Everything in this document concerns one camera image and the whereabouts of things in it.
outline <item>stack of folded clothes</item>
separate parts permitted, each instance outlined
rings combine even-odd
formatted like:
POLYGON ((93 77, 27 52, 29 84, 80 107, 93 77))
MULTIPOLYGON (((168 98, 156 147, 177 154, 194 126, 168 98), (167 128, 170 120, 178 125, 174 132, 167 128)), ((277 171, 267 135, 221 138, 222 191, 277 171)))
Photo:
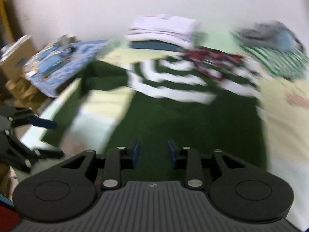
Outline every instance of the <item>stack of folded clothes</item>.
POLYGON ((194 47, 194 35, 199 22, 194 19, 160 14, 139 16, 129 28, 125 38, 136 49, 179 52, 194 47))
POLYGON ((284 24, 256 24, 234 33, 246 56, 257 60, 273 76, 303 78, 308 64, 305 48, 284 24))

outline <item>light blue fabric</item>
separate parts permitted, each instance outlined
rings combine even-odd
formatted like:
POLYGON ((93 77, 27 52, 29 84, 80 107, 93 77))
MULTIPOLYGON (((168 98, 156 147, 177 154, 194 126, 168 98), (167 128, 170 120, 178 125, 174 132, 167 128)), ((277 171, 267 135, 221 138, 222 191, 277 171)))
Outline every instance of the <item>light blue fabric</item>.
POLYGON ((40 56, 39 56, 39 58, 38 58, 38 61, 43 60, 43 59, 46 58, 50 53, 52 53, 53 51, 55 51, 55 50, 57 50, 57 49, 59 49, 59 48, 60 48, 59 45, 54 45, 54 46, 50 47, 49 49, 42 51, 42 52, 40 53, 40 56))
POLYGON ((5 204, 14 207, 13 202, 9 199, 7 199, 6 197, 4 197, 3 195, 0 194, 0 201, 4 202, 5 204))
POLYGON ((288 30, 281 31, 277 36, 277 48, 282 52, 295 50, 295 40, 288 30))
POLYGON ((62 54, 54 54, 45 60, 39 65, 39 72, 43 75, 48 74, 50 71, 54 70, 56 66, 62 64, 62 54))
POLYGON ((70 46, 76 47, 76 50, 68 63, 51 73, 47 79, 44 79, 44 74, 40 72, 40 69, 37 74, 27 79, 45 95, 56 98, 58 96, 56 89, 75 76, 90 60, 94 59, 105 43, 106 40, 72 43, 70 46))

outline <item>bed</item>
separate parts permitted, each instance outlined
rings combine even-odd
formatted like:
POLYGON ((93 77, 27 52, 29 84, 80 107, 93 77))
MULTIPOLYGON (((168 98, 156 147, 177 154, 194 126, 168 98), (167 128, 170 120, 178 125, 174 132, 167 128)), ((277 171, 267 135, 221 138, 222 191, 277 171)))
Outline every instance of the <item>bed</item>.
MULTIPOLYGON (((230 51, 229 46, 221 48, 230 51)), ((150 58, 160 58, 174 52, 148 51, 140 49, 117 48, 102 57, 101 60, 122 66, 150 58)), ((66 99, 78 86, 75 80, 53 103, 42 113, 42 118, 51 119, 66 99)), ((287 94, 293 96, 295 90, 309 96, 309 83, 298 81, 291 83, 283 79, 260 79, 263 98, 265 142, 268 155, 268 171, 286 180, 294 190, 295 200, 288 214, 288 220, 305 231, 309 227, 309 111, 300 107, 293 98, 287 99, 287 94)), ((111 91, 93 90, 85 104, 80 108, 70 130, 61 143, 61 148, 68 156, 85 149, 104 151, 104 145, 126 113, 128 102, 134 90, 120 87, 111 91)), ((31 127, 22 138, 22 142, 33 149, 54 147, 40 141, 45 129, 31 127)), ((47 160, 34 166, 31 174, 35 174, 56 163, 58 160, 47 160)), ((29 175, 17 172, 21 181, 29 175)))

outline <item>green cloth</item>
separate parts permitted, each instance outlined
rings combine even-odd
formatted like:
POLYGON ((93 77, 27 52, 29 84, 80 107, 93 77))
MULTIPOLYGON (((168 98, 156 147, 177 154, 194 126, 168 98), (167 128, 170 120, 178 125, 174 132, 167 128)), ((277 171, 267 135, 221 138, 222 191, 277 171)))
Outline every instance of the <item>green cloth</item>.
MULTIPOLYGON (((171 138, 180 147, 194 147, 202 153, 222 149, 264 168, 265 147, 257 98, 223 89, 190 66, 180 69, 186 62, 169 57, 137 63, 128 70, 101 61, 90 62, 81 73, 78 89, 54 117, 59 128, 48 130, 43 141, 59 144, 77 113, 80 99, 89 90, 127 85, 136 93, 106 146, 108 151, 129 145, 133 138, 140 139, 137 167, 123 170, 123 180, 184 178, 183 171, 173 170, 167 158, 167 140, 171 138)), ((247 78, 231 75, 230 80, 242 89, 256 92, 247 78)))
MULTIPOLYGON (((240 43, 239 35, 233 34, 240 43)), ((308 57, 302 44, 300 50, 295 48, 292 52, 282 52, 269 47, 240 46, 251 58, 263 65, 273 76, 284 78, 304 78, 308 65, 308 57)))

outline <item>metal screw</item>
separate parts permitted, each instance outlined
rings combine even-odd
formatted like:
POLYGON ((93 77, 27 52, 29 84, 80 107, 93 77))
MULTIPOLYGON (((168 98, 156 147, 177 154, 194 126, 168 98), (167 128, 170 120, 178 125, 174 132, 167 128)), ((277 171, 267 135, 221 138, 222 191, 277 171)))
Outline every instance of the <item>metal screw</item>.
POLYGON ((25 163, 28 168, 32 168, 32 165, 28 159, 25 159, 25 163))
POLYGON ((35 152, 35 154, 36 154, 37 156, 41 156, 39 150, 35 149, 34 152, 35 152))
POLYGON ((105 180, 105 181, 103 181, 103 185, 106 186, 106 187, 115 187, 115 186, 118 185, 118 181, 112 180, 112 179, 105 180))
POLYGON ((197 179, 189 180, 188 186, 190 187, 200 187, 203 185, 203 182, 197 179))

